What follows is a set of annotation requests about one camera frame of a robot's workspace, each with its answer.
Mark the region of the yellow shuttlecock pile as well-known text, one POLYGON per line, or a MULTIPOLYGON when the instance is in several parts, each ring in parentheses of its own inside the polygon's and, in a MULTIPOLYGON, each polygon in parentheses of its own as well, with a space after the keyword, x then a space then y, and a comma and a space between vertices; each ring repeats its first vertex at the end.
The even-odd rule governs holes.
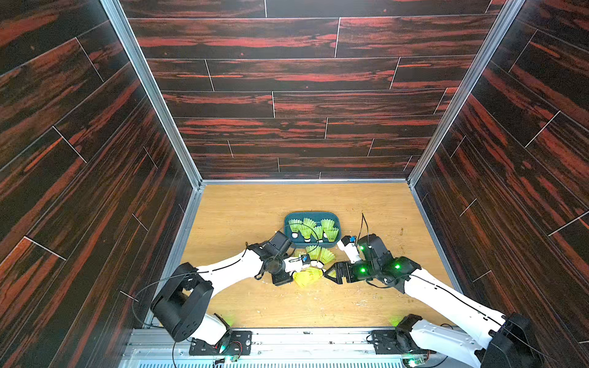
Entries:
POLYGON ((322 280, 324 273, 319 268, 307 268, 303 271, 293 274, 293 280, 300 288, 308 288, 316 282, 322 280))

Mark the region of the teal plastic storage box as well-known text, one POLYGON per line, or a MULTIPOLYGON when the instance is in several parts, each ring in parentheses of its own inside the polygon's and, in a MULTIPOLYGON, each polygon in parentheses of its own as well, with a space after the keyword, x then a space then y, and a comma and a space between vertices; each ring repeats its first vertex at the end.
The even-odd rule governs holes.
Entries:
POLYGON ((332 248, 340 241, 341 224, 330 212, 295 212, 285 216, 285 234, 293 248, 332 248))

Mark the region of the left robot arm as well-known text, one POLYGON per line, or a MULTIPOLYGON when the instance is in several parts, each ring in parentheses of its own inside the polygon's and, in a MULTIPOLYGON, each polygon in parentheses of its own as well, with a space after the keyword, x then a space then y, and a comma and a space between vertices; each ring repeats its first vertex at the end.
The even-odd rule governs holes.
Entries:
POLYGON ((311 256, 290 257, 291 241, 277 232, 266 242, 247 245, 239 254, 216 264, 194 267, 186 262, 152 300, 150 310, 176 342, 199 340, 211 347, 229 342, 230 326, 218 315, 208 314, 211 300, 221 291, 270 274, 276 286, 294 281, 293 275, 311 266, 311 256))

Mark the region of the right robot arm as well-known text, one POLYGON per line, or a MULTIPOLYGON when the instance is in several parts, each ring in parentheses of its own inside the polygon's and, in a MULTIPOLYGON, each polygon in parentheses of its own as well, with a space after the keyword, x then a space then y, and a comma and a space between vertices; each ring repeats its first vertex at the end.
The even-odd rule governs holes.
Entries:
POLYGON ((361 239, 345 236, 337 244, 348 256, 324 272, 341 285, 365 282, 375 288, 394 289, 428 305, 456 328, 444 328, 409 314, 381 342, 395 354, 433 351, 470 367, 541 367, 545 359, 537 348, 531 321, 510 315, 453 290, 407 257, 395 257, 375 234, 361 239))

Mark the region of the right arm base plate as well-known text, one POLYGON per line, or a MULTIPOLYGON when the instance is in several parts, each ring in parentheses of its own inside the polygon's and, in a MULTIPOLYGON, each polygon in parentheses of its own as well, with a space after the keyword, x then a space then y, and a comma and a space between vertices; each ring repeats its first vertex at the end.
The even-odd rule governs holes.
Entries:
POLYGON ((367 336, 376 354, 429 354, 430 350, 420 348, 410 333, 414 325, 423 320, 422 317, 409 314, 392 330, 373 330, 367 336))

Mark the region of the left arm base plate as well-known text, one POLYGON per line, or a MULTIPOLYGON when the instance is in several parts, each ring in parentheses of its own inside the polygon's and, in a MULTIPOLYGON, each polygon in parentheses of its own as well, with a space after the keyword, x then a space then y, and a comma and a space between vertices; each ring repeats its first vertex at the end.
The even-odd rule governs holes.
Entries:
POLYGON ((187 338, 190 356, 224 356, 239 359, 252 351, 252 331, 235 330, 218 314, 206 314, 199 328, 187 338))

